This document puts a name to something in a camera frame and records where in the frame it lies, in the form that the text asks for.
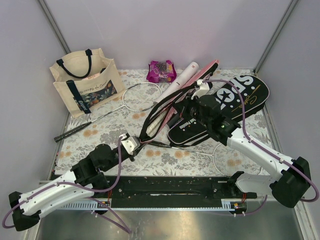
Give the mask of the black racket cover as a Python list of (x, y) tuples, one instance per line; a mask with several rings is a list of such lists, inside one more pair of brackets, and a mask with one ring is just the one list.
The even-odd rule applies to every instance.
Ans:
[[(226, 82), (210, 95), (218, 101), (221, 112), (239, 124), (243, 118), (263, 108), (270, 95), (270, 90), (262, 80), (254, 75), (240, 75)], [(194, 118), (184, 118), (184, 99), (175, 103), (173, 107), (177, 113), (169, 121), (170, 129), (167, 138), (170, 146), (190, 147), (210, 138), (206, 128)]]

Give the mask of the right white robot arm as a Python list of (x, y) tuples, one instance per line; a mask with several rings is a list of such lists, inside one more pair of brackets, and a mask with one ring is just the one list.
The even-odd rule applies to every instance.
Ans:
[(228, 184), (228, 194), (233, 198), (247, 192), (272, 195), (287, 208), (304, 201), (303, 195), (314, 185), (309, 162), (301, 156), (293, 159), (250, 136), (244, 124), (239, 125), (221, 112), (218, 101), (207, 94), (209, 89), (209, 80), (202, 79), (184, 88), (192, 95), (182, 101), (182, 117), (194, 118), (210, 138), (249, 157), (269, 174), (253, 176), (241, 172)]

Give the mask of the pink frame badminton racket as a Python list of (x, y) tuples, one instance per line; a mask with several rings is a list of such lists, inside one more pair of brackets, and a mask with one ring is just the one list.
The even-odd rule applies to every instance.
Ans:
[(146, 129), (146, 133), (149, 137), (154, 135), (154, 131), (156, 131), (160, 125), (160, 123), (162, 122), (162, 120), (165, 118), (166, 116), (166, 112), (163, 111), (159, 116), (157, 116), (155, 118), (155, 120), (147, 127)]

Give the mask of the white shuttlecock tube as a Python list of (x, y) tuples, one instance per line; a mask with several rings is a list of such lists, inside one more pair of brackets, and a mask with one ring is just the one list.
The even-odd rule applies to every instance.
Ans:
[(181, 89), (196, 74), (198, 69), (199, 65), (194, 61), (191, 62), (153, 103), (157, 104), (165, 97)]

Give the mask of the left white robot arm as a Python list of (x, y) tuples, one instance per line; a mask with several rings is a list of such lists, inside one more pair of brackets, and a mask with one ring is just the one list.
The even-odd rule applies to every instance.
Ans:
[(109, 183), (104, 173), (113, 167), (121, 167), (124, 160), (134, 160), (142, 149), (137, 136), (122, 134), (116, 148), (99, 144), (87, 157), (73, 165), (69, 171), (55, 180), (27, 193), (14, 191), (9, 194), (12, 228), (21, 232), (35, 226), (41, 218), (56, 209), (80, 199), (96, 196), (102, 198), (120, 180)]

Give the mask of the pink racket cover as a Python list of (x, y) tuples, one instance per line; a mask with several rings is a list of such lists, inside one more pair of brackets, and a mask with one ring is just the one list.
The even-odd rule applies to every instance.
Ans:
[[(175, 110), (173, 108), (173, 105), (183, 99), (183, 97), (186, 96), (187, 92), (194, 89), (194, 87), (197, 85), (197, 80), (203, 79), (204, 77), (210, 76), (215, 72), (215, 70), (219, 66), (219, 60), (215, 59), (208, 63), (205, 67), (200, 68), (197, 70), (195, 75), (179, 90), (173, 92), (169, 96), (165, 97), (163, 100), (161, 100), (159, 103), (154, 104), (154, 106), (151, 108), (151, 111), (149, 115), (146, 117), (140, 135), (139, 140), (140, 143), (149, 143), (152, 141), (157, 134), (164, 128), (164, 126), (167, 124), (167, 122), (170, 120), (170, 118), (175, 113)], [(162, 112), (166, 112), (166, 115), (164, 119), (161, 121), (160, 125), (158, 126), (157, 130), (155, 130), (153, 133), (154, 135), (148, 136), (146, 133), (147, 127), (155, 120), (156, 117), (158, 117)]]

